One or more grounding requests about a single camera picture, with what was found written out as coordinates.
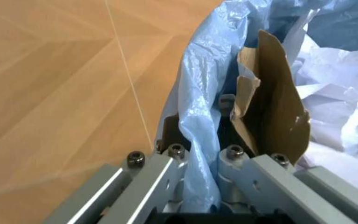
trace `hex socket screw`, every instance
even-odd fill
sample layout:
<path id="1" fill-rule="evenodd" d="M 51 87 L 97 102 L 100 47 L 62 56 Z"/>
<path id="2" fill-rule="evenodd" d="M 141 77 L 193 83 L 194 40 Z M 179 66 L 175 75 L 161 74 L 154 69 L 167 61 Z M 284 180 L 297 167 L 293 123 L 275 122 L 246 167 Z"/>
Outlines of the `hex socket screw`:
<path id="1" fill-rule="evenodd" d="M 168 147 L 168 156 L 177 160 L 182 160 L 185 157 L 185 151 L 183 145 L 174 143 Z"/>
<path id="2" fill-rule="evenodd" d="M 133 151 L 126 157 L 129 168 L 142 168 L 145 164 L 145 154 L 140 151 Z"/>
<path id="3" fill-rule="evenodd" d="M 230 145 L 226 149 L 226 156 L 230 160 L 239 159 L 244 155 L 244 149 L 239 145 Z"/>
<path id="4" fill-rule="evenodd" d="M 287 168 L 289 165 L 288 157 L 282 153 L 273 153 L 270 157 L 284 168 Z"/>

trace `plastic bag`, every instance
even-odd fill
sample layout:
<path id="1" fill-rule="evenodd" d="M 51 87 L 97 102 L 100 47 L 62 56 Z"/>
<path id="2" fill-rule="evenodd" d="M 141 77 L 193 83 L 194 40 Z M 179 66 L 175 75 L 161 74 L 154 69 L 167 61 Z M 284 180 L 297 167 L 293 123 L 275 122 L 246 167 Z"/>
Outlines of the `plastic bag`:
<path id="1" fill-rule="evenodd" d="M 220 93 L 235 90 L 238 76 L 235 58 L 239 50 L 244 45 L 256 46 L 259 29 L 267 30 L 282 41 L 299 16 L 321 7 L 322 11 L 315 19 L 324 29 L 314 21 L 310 26 L 311 36 L 317 43 L 358 49 L 358 42 L 353 41 L 358 40 L 358 25 L 351 29 L 358 23 L 356 2 L 228 0 L 214 9 L 199 26 L 184 52 L 156 138 L 161 138 L 164 118 L 179 112 L 179 128 L 192 144 L 185 173 L 182 211 L 209 212 L 212 205 L 219 206 L 220 195 L 214 176 L 220 151 L 217 136 L 220 113 L 215 100 Z M 329 25 L 337 32 L 327 35 Z"/>

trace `bolt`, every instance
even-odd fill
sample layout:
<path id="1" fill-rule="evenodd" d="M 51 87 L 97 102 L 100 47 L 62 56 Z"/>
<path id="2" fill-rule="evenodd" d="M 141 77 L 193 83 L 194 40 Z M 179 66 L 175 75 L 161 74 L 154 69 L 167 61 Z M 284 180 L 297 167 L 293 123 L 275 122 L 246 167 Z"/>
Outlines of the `bolt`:
<path id="1" fill-rule="evenodd" d="M 244 155 L 244 149 L 239 145 L 230 145 L 227 147 L 226 156 L 230 160 L 236 160 Z"/>
<path id="2" fill-rule="evenodd" d="M 174 159 L 183 159 L 185 157 L 185 147 L 178 143 L 170 145 L 168 147 L 168 156 Z"/>
<path id="3" fill-rule="evenodd" d="M 270 155 L 270 157 L 276 161 L 280 166 L 287 168 L 289 165 L 289 159 L 286 155 L 281 153 L 273 153 Z"/>
<path id="4" fill-rule="evenodd" d="M 142 168 L 145 164 L 145 154 L 140 151 L 133 151 L 126 157 L 129 168 Z"/>

